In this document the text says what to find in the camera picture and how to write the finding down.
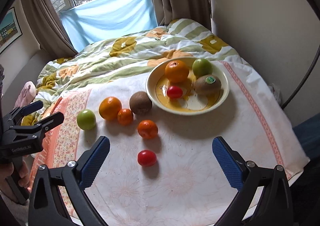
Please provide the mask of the person's left hand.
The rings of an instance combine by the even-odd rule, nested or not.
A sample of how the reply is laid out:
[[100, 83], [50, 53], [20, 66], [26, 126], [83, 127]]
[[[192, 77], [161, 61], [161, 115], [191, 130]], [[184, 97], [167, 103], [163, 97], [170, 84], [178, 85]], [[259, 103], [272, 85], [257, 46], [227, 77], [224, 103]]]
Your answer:
[[[3, 192], [9, 199], [13, 202], [18, 202], [17, 197], [13, 193], [10, 185], [8, 184], [6, 178], [11, 176], [14, 171], [14, 166], [12, 163], [10, 164], [1, 164], [1, 192]], [[27, 164], [25, 160], [22, 160], [22, 166], [20, 168], [20, 180], [18, 182], [20, 187], [28, 188], [30, 185], [30, 175]]]

